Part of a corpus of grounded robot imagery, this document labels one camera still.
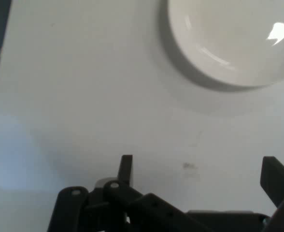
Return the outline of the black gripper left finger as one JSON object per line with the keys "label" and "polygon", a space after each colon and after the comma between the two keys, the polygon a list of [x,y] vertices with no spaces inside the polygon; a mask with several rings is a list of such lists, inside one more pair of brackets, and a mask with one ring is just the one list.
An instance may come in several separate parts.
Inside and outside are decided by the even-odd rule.
{"label": "black gripper left finger", "polygon": [[131,187],[133,156],[123,155],[117,177],[92,191],[81,186],[58,193],[49,232],[204,232],[206,226],[158,196]]}

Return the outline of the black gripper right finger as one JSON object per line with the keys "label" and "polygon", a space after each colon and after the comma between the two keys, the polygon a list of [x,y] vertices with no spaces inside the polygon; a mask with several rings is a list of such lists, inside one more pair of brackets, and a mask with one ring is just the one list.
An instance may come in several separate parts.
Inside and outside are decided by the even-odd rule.
{"label": "black gripper right finger", "polygon": [[263,231],[284,232],[284,165],[275,157],[264,157],[260,185],[276,206]]}

